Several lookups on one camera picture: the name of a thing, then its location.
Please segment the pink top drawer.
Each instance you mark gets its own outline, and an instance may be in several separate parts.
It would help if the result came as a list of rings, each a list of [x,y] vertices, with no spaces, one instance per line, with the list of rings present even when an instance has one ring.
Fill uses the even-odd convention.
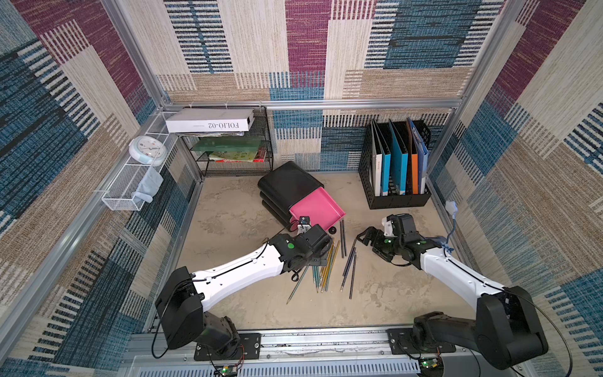
[[[324,231],[328,231],[345,217],[344,210],[322,187],[294,204],[289,212],[292,220],[307,216],[312,226],[319,225]]]

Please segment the black pink drawer unit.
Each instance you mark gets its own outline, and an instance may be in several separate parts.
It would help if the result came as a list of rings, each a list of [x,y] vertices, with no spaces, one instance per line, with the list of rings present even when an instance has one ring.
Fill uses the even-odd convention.
[[[324,188],[323,183],[293,162],[285,163],[258,182],[262,206],[290,231],[298,229],[298,220],[291,219],[290,208],[320,187]],[[327,232],[335,234],[335,226]]]

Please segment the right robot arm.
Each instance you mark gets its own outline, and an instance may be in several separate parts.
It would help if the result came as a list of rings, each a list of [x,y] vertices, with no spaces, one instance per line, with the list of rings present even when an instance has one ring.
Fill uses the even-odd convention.
[[[415,267],[438,279],[463,298],[474,319],[430,312],[414,319],[411,339],[418,347],[439,342],[477,351],[499,370],[545,355],[545,331],[531,295],[521,287],[490,281],[450,256],[444,240],[422,236],[409,214],[389,215],[383,227],[368,227],[356,241],[371,247],[386,262],[400,256],[405,267]]]

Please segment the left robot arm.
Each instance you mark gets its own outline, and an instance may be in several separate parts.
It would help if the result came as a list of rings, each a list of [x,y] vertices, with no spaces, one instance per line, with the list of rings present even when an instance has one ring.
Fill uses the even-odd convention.
[[[316,225],[294,237],[278,232],[257,250],[209,270],[174,270],[155,300],[166,349],[177,350],[194,342],[209,357],[239,358],[243,341],[234,323],[229,317],[211,314],[210,309],[259,281],[284,273],[297,276],[332,245],[328,232]]]

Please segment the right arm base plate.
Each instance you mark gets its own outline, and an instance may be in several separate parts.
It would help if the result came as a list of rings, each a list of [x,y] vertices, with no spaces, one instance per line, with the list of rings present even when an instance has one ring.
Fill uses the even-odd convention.
[[[456,346],[448,342],[420,339],[412,328],[386,329],[389,347],[394,355],[419,356],[428,353],[455,353]]]

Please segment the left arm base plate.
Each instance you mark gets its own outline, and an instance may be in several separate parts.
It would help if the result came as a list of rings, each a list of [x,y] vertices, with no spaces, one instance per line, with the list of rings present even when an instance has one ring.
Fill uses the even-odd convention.
[[[193,356],[194,361],[248,361],[260,357],[262,334],[260,332],[240,333],[232,342],[219,349],[206,347],[198,343]]]

